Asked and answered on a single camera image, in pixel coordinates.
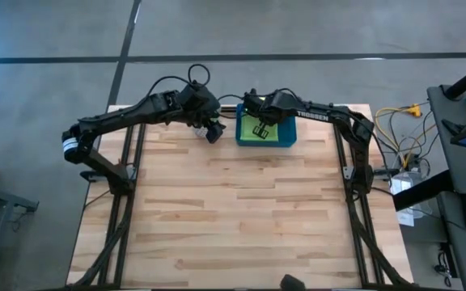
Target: concrete floor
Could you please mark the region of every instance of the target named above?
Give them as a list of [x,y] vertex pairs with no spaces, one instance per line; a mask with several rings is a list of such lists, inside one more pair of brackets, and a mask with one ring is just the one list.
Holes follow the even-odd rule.
[[[119,56],[132,5],[133,0],[0,0],[0,57]],[[142,4],[129,55],[453,52],[466,53],[466,1],[156,0]],[[423,102],[428,86],[466,74],[466,58],[204,63],[216,95],[288,86],[305,99],[368,103],[374,111]],[[184,77],[188,66],[128,64],[117,103],[137,102],[156,78]],[[19,232],[8,227],[0,290],[64,285],[87,183],[78,176],[83,167],[63,160],[60,136],[77,118],[105,110],[116,68],[0,65],[0,188],[40,201]],[[166,81],[158,90],[168,88],[182,84]],[[408,134],[418,122],[397,116],[397,134]],[[438,142],[429,160],[432,175],[447,168]],[[412,236],[405,241],[415,281],[443,287],[431,268],[435,244],[404,234]]]

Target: wood plank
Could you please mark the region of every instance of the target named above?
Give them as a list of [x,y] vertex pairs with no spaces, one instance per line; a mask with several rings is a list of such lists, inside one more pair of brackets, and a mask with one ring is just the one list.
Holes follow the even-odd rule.
[[[350,107],[371,116],[368,105]],[[277,289],[285,274],[310,289],[360,287],[333,127],[297,119],[298,141],[276,149],[238,147],[235,121],[224,123],[213,145],[185,124],[147,126],[122,287]],[[106,134],[100,153],[117,162],[124,138]],[[370,156],[382,165],[374,142]],[[94,183],[87,199],[106,190]],[[412,280],[392,198],[368,199],[380,248]],[[84,212],[67,283],[99,254],[111,204],[105,196]]]

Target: blue tray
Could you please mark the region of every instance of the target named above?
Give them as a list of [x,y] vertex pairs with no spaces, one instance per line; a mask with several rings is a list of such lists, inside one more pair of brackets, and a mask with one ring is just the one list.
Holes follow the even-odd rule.
[[291,147],[296,142],[296,119],[290,116],[278,124],[278,141],[241,141],[240,131],[242,129],[242,112],[244,105],[236,106],[236,131],[235,139],[239,146],[268,146],[268,147]]

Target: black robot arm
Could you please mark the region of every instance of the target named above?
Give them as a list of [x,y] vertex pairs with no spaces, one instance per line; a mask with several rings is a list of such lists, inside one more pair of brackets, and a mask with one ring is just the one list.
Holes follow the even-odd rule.
[[225,128],[216,121],[219,108],[220,103],[213,94],[196,82],[188,84],[181,92],[148,95],[132,107],[78,120],[62,133],[64,158],[74,164],[85,163],[95,173],[107,178],[112,194],[126,195],[132,190],[132,182],[125,164],[113,165],[93,149],[98,136],[135,124],[175,121],[195,128],[206,127],[206,138],[209,143],[214,143]]
[[266,125],[277,124],[288,116],[334,124],[349,143],[354,157],[354,170],[351,171],[350,179],[352,190],[358,194],[367,194],[371,190],[373,169],[369,164],[368,149],[374,125],[363,114],[352,112],[346,106],[304,102],[283,90],[264,95],[263,98],[252,90],[244,96],[244,108],[247,114],[260,119],[261,123],[253,129],[253,133],[262,138],[268,134]]

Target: butcher block tabletop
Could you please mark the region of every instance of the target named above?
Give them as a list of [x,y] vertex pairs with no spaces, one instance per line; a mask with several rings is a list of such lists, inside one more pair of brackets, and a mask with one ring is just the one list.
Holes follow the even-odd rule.
[[[369,105],[349,106],[371,118]],[[185,124],[146,126],[122,288],[278,289],[285,274],[309,289],[360,287],[333,126],[297,118],[298,140],[284,149],[239,147],[235,120],[221,122],[213,145]],[[102,136],[99,152],[118,162],[124,139],[125,129]],[[383,165],[375,141],[370,160]],[[87,201],[107,190],[92,183]],[[368,200],[380,249],[413,281],[392,198],[373,191]],[[68,284],[100,253],[111,204],[107,194],[86,208]]]

